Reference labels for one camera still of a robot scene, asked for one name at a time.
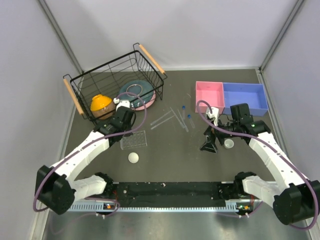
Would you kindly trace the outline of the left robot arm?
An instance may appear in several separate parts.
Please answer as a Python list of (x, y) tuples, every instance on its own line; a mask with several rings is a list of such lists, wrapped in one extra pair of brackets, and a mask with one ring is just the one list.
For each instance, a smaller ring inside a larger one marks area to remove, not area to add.
[(88, 137), (69, 155), (36, 174), (34, 202), (41, 202), (58, 215), (64, 214), (74, 202), (93, 195), (109, 198), (114, 191), (104, 173), (78, 180), (78, 175), (102, 152), (127, 134), (136, 119), (134, 110), (120, 106), (114, 114), (95, 125)]

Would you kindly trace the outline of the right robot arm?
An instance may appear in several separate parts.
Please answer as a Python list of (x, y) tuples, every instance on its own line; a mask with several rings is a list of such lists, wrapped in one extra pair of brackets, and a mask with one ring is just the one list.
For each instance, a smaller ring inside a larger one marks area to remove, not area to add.
[(240, 172), (234, 178), (234, 194), (239, 198), (247, 195), (257, 197), (273, 209), (282, 224), (293, 228), (295, 223), (311, 219), (305, 229), (312, 229), (320, 214), (319, 181), (309, 180), (296, 168), (277, 144), (266, 123), (254, 120), (248, 104), (231, 106), (232, 120), (226, 124), (220, 121), (218, 108), (199, 100), (197, 110), (200, 104), (207, 106), (205, 114), (200, 117), (208, 124), (204, 133), (206, 143), (201, 148), (216, 153), (216, 141), (224, 145), (226, 139), (239, 137), (259, 156), (275, 180), (271, 184), (253, 172)]

